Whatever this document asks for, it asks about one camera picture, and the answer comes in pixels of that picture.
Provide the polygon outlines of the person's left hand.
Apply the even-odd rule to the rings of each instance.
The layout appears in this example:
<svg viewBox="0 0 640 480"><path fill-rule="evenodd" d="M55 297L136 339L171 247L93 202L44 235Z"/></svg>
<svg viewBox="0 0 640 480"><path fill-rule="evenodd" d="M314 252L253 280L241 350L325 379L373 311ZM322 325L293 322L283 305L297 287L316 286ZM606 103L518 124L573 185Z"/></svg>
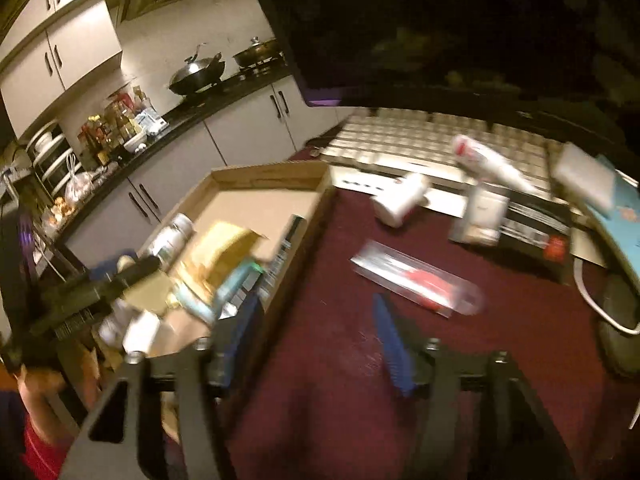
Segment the person's left hand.
<svg viewBox="0 0 640 480"><path fill-rule="evenodd" d="M98 400L100 393L100 370L96 352L84 346L79 348L80 393L79 397L88 410ZM35 433L44 442L55 446L72 443L74 437L62 419L55 414L50 399L65 388L63 376L56 370L47 368L21 368L17 376L18 392L25 405Z"/></svg>

